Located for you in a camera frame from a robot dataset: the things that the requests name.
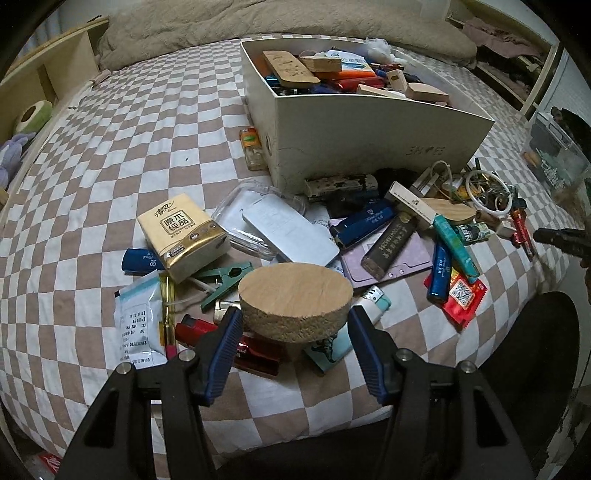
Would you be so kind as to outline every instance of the wall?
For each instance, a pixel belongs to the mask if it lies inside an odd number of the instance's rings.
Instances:
[[[591,89],[573,59],[564,52],[557,73],[540,102],[540,109],[549,112],[556,106],[566,108],[591,125]]]
[[[110,15],[141,2],[142,0],[66,0],[60,7],[61,26],[63,30],[68,30],[97,15]]]

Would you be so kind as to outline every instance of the white cardboard box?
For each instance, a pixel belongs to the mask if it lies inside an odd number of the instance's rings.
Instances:
[[[243,41],[242,72],[252,120],[267,155],[273,185],[302,193],[304,179],[373,173],[378,168],[423,171],[437,160],[459,171],[472,158],[494,120],[443,77],[411,57],[406,72],[450,95],[454,108],[356,94],[277,96],[252,59],[264,50],[331,48],[366,53],[365,43],[328,38]]]

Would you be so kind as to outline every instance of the checkered bed sheet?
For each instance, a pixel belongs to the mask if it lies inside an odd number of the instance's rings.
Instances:
[[[121,272],[124,251],[145,246],[137,216],[182,192],[211,213],[239,180],[270,182],[266,173],[247,170],[239,141],[250,124],[239,42],[188,48],[115,72],[69,112],[15,195],[0,241],[0,396],[50,452],[63,455],[118,363],[113,294],[133,281]],[[519,186],[530,231],[571,225],[519,159],[527,129],[517,112],[466,69],[412,55],[496,119],[476,156]],[[496,236],[470,249],[489,292],[464,332],[426,300],[427,272],[384,285],[393,307],[378,327],[425,360],[480,365],[525,302],[568,266],[565,255],[542,245],[543,265],[532,265]],[[236,251],[223,263],[244,259],[261,265]],[[202,410],[218,462],[387,415],[368,394],[354,352],[323,377],[301,358],[282,365],[274,380],[233,369],[221,398]],[[160,418],[156,411],[154,451],[166,477]]]

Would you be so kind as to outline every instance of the gold tissue package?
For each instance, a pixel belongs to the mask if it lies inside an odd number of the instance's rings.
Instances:
[[[182,193],[138,217],[148,243],[177,283],[226,253],[226,231]]]

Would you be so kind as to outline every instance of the red snack packet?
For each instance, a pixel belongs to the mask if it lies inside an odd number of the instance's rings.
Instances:
[[[424,282],[428,288],[431,284],[431,275]],[[466,328],[476,316],[476,309],[480,305],[486,291],[486,285],[480,280],[470,285],[464,275],[452,267],[452,278],[449,283],[449,298],[441,308],[460,327]]]

